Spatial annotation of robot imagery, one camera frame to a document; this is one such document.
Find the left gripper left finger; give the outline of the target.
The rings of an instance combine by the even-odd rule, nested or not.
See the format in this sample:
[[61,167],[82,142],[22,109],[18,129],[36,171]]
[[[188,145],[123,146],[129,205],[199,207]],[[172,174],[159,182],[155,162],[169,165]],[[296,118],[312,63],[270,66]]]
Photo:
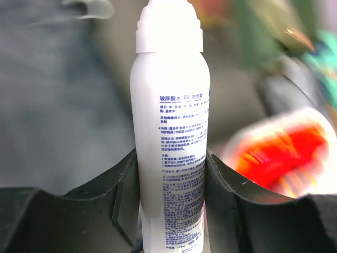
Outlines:
[[136,152],[63,196],[1,189],[1,252],[130,252],[140,190]]

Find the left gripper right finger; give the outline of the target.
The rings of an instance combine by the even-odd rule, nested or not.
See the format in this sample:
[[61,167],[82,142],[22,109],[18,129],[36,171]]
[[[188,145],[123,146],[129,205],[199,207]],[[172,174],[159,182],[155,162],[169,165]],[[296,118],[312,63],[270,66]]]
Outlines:
[[292,199],[206,154],[205,205],[211,252],[336,252],[336,195]]

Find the red printed t-shirt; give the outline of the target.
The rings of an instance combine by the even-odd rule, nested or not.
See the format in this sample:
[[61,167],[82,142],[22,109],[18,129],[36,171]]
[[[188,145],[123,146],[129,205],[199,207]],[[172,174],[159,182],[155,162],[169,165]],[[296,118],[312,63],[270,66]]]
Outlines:
[[231,167],[259,186],[298,198],[317,185],[328,147],[324,128],[308,123],[252,142],[242,141]]

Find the white plastic basin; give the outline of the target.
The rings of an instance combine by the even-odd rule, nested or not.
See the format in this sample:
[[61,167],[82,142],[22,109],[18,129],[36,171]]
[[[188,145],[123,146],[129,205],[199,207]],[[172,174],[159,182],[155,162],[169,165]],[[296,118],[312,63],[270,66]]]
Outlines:
[[281,113],[239,130],[220,159],[287,197],[336,193],[336,132],[314,108]]

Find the white tube bottle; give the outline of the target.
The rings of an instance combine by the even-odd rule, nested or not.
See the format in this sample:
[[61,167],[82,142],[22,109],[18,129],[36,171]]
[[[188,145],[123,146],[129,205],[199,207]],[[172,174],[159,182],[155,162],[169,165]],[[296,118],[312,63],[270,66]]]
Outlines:
[[202,252],[210,71],[188,1],[149,1],[130,92],[145,252]]

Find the small colourful drawer cabinet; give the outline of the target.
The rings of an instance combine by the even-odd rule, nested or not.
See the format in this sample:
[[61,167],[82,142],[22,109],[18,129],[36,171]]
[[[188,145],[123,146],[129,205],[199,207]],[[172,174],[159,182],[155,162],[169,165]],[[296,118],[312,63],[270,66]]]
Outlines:
[[275,72],[283,54],[314,50],[314,1],[232,1],[241,63]]

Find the black and white suitcase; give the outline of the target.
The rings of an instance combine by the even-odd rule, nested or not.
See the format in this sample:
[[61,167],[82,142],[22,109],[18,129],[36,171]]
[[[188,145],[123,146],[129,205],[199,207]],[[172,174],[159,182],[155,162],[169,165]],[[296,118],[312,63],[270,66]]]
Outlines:
[[134,148],[93,38],[113,13],[108,1],[1,1],[1,187],[65,194]]

